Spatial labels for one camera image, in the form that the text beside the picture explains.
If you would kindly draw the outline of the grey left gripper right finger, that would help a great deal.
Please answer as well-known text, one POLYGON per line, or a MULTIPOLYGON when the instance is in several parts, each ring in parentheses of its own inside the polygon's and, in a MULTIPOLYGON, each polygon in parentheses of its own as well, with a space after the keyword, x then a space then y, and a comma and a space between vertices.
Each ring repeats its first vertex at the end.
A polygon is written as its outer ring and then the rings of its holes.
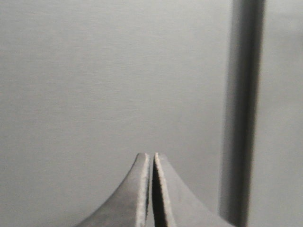
POLYGON ((164 154, 156 153, 152 172, 152 208, 156 227, 226 227, 182 181, 164 154))

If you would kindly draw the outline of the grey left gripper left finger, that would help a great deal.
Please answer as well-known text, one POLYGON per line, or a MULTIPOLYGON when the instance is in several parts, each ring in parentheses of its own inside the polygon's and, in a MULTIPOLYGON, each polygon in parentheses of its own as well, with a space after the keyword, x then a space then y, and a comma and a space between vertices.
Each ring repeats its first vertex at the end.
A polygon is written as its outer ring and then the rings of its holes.
POLYGON ((137 154, 135 161, 112 195, 78 227, 144 227, 149 199, 150 157, 137 154))

